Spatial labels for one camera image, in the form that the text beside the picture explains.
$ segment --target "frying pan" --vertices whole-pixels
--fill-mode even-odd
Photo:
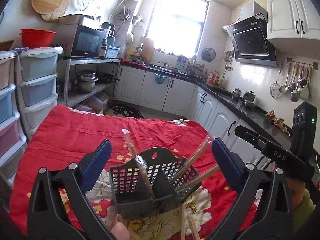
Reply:
[[[98,72],[96,76],[99,78],[101,83],[111,83],[112,80],[120,81],[120,79],[115,78],[113,75],[104,72]]]

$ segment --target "utensil rack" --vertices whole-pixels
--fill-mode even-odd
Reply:
[[[175,209],[201,186],[200,182],[193,187],[179,190],[181,186],[198,176],[193,166],[173,185],[169,182],[169,178],[187,162],[187,158],[176,158],[164,147],[150,148],[139,155],[148,165],[147,173],[156,195],[155,199],[151,198],[143,179],[139,176],[139,168],[134,159],[120,166],[109,167],[113,200],[118,213],[125,219]]]

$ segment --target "blue gripper pad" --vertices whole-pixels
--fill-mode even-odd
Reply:
[[[230,188],[240,194],[246,182],[244,162],[239,155],[230,152],[220,138],[213,140],[211,150]]]
[[[92,157],[81,172],[81,182],[79,183],[79,187],[83,194],[85,194],[88,190],[92,190],[104,166],[109,160],[111,156],[110,141],[104,140],[95,150],[95,152],[89,153],[87,155],[92,155]]]

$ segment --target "range hood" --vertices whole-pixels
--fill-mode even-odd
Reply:
[[[276,49],[267,41],[268,15],[256,2],[242,7],[240,19],[225,28],[237,62],[277,67]]]

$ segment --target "wall-mounted fan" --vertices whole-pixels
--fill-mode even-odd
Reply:
[[[216,51],[212,48],[206,48],[202,51],[201,57],[204,61],[211,62],[216,57]]]

